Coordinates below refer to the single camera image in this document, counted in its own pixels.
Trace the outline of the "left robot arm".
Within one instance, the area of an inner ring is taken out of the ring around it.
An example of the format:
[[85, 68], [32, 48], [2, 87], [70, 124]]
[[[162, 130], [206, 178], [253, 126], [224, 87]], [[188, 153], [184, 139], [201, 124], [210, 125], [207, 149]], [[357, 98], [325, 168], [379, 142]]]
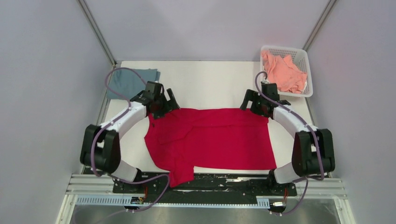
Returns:
[[138, 193], [143, 181], [137, 177], [138, 169], [122, 160], [120, 140], [147, 116], [159, 119], [179, 108], [171, 88], [165, 90], [161, 83], [148, 81], [144, 90], [127, 99], [123, 111], [107, 122], [85, 129], [80, 162], [91, 167], [95, 175], [100, 176], [102, 171], [125, 182], [131, 193]]

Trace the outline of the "red t shirt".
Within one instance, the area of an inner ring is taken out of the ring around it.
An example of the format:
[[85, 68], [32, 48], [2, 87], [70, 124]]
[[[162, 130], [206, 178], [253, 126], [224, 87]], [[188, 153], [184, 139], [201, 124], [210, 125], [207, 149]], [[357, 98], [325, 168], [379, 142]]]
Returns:
[[238, 108], [182, 108], [163, 118], [149, 117], [148, 152], [167, 170], [170, 186], [194, 179], [194, 168], [272, 170], [275, 156], [269, 120]]

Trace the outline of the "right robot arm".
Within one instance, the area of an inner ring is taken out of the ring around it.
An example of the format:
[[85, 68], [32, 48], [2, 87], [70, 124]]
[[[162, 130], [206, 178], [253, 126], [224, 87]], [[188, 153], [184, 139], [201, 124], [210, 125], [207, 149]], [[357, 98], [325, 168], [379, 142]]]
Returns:
[[290, 102], [281, 100], [275, 84], [261, 84], [261, 91], [248, 89], [240, 109], [249, 110], [259, 116], [271, 118], [279, 123], [294, 139], [291, 162], [271, 171], [273, 178], [267, 181], [267, 190], [278, 195], [285, 184], [303, 178], [323, 179], [335, 170], [332, 133], [309, 125]]

